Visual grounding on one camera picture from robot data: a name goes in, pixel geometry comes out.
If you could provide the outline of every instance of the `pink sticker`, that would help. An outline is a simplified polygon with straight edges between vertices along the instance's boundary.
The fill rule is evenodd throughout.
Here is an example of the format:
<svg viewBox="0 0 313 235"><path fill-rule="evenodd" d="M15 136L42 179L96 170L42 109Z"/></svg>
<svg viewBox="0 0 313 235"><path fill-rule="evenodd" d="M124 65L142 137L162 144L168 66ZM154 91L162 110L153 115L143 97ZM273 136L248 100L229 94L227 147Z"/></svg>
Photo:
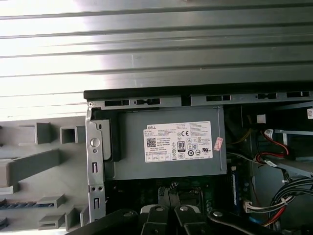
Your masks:
<svg viewBox="0 0 313 235"><path fill-rule="evenodd" d="M220 151L221 147L222 147L222 143L223 143L223 138L220 138L220 137L217 137L216 138L216 142L215 142L215 145L214 145L214 150L215 151Z"/></svg>

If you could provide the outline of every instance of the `white label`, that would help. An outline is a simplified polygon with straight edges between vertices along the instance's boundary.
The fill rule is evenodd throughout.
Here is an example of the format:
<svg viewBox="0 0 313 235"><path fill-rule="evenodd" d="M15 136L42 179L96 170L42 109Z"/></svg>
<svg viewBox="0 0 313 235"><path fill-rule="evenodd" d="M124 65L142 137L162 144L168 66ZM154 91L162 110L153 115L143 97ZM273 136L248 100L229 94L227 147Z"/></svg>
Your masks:
<svg viewBox="0 0 313 235"><path fill-rule="evenodd" d="M216 141L215 141L215 145L214 145L214 150L215 151L220 151L221 147L222 147L222 144L223 144L223 138L221 137L217 137L216 138Z"/></svg>
<svg viewBox="0 0 313 235"><path fill-rule="evenodd" d="M264 132L264 135L266 135L266 136L269 137L271 140L273 140L273 133L274 133L274 130L273 130L273 129L267 129L267 130Z"/></svg>
<svg viewBox="0 0 313 235"><path fill-rule="evenodd" d="M257 123L266 123L266 115L265 114L257 115L256 116L256 122Z"/></svg>
<svg viewBox="0 0 313 235"><path fill-rule="evenodd" d="M209 121L147 125L143 137L147 163L213 158Z"/></svg>
<svg viewBox="0 0 313 235"><path fill-rule="evenodd" d="M277 165L275 165L274 163L272 163L271 161L269 160L265 160L265 163L269 166L272 166L272 167L277 167Z"/></svg>
<svg viewBox="0 0 313 235"><path fill-rule="evenodd" d="M308 119L313 119L313 109L308 109Z"/></svg>

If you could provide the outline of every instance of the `red cable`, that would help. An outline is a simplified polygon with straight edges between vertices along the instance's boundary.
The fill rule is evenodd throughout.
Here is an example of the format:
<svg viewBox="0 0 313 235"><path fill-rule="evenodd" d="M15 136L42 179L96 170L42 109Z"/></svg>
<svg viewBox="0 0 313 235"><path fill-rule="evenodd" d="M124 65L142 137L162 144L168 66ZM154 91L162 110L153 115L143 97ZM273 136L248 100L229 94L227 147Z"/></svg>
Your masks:
<svg viewBox="0 0 313 235"><path fill-rule="evenodd" d="M278 158L283 158L283 157L284 157L284 154L282 154L282 153L263 152L263 153L261 153L261 155L272 155L272 156L276 156L276 157L278 157ZM257 154L257 155L256 155L255 160L256 160L258 163L263 163L262 160L261 160L260 154Z"/></svg>
<svg viewBox="0 0 313 235"><path fill-rule="evenodd" d="M281 208L272 219L270 219L265 225L270 225L272 223L275 223L276 220L282 215L282 213L285 211L286 207Z"/></svg>
<svg viewBox="0 0 313 235"><path fill-rule="evenodd" d="M279 142L276 142L276 141L272 140L272 139L269 138L267 135L265 135L264 132L261 132L261 133L262 133L262 136L263 136L265 139L267 139L269 142L272 142L272 143L274 143L275 145L278 145L278 146L283 147L283 148L285 149L285 151L286 151L286 154L289 155L289 151L288 151L288 149L287 149L287 147L286 147L285 145L283 145L283 144L281 144L281 143L279 143Z"/></svg>

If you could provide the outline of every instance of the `blue component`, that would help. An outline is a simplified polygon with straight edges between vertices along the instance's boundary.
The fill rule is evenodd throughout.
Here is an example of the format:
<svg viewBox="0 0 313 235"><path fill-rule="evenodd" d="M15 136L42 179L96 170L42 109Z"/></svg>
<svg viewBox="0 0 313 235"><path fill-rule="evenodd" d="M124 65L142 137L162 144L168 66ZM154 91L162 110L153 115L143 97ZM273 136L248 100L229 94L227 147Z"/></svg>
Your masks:
<svg viewBox="0 0 313 235"><path fill-rule="evenodd" d="M36 202L27 202L27 204L25 205L25 207L29 208L29 207L33 207L36 204Z"/></svg>
<svg viewBox="0 0 313 235"><path fill-rule="evenodd" d="M53 203L46 203L46 204L36 204L36 207L53 207Z"/></svg>
<svg viewBox="0 0 313 235"><path fill-rule="evenodd" d="M6 203L0 205L0 210L22 209L22 208L46 208L54 207L53 203L36 204L36 202Z"/></svg>
<svg viewBox="0 0 313 235"><path fill-rule="evenodd" d="M256 223L256 224L263 224L262 221L257 220L257 219L252 218L252 217L249 217L249 220L252 221L253 223Z"/></svg>
<svg viewBox="0 0 313 235"><path fill-rule="evenodd" d="M20 204L18 204L15 208L16 208L16 209L23 208L23 207L25 207L26 205L27 205L27 203L20 203Z"/></svg>
<svg viewBox="0 0 313 235"><path fill-rule="evenodd" d="M241 205L240 205L240 196L239 196L239 182L238 182L238 171L231 171L231 183L232 183L232 192L233 192L233 203L234 203L234 212L235 214L240 214Z"/></svg>

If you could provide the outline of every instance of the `ventilation slot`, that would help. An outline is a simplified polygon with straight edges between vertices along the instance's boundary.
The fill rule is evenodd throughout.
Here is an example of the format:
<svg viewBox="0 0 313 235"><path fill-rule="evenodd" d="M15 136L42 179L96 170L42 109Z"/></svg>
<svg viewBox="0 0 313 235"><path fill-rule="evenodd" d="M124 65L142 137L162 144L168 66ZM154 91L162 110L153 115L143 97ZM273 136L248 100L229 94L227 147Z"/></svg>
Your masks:
<svg viewBox="0 0 313 235"><path fill-rule="evenodd" d="M191 95L182 95L180 98L182 106L191 106Z"/></svg>
<svg viewBox="0 0 313 235"><path fill-rule="evenodd" d="M148 105L156 105L156 104L160 104L161 101L159 98L154 98L154 99L138 99L136 100L135 104L137 105L141 105L141 104L148 104Z"/></svg>
<svg viewBox="0 0 313 235"><path fill-rule="evenodd" d="M216 101L230 101L230 95L208 95L206 97L206 102L216 102Z"/></svg>
<svg viewBox="0 0 313 235"><path fill-rule="evenodd" d="M310 97L310 92L287 92L287 98Z"/></svg>
<svg viewBox="0 0 313 235"><path fill-rule="evenodd" d="M258 99L277 99L277 93L258 94Z"/></svg>
<svg viewBox="0 0 313 235"><path fill-rule="evenodd" d="M111 106L126 106L129 105L129 100L124 99L124 100L107 100L104 101L104 106L106 107L111 107Z"/></svg>

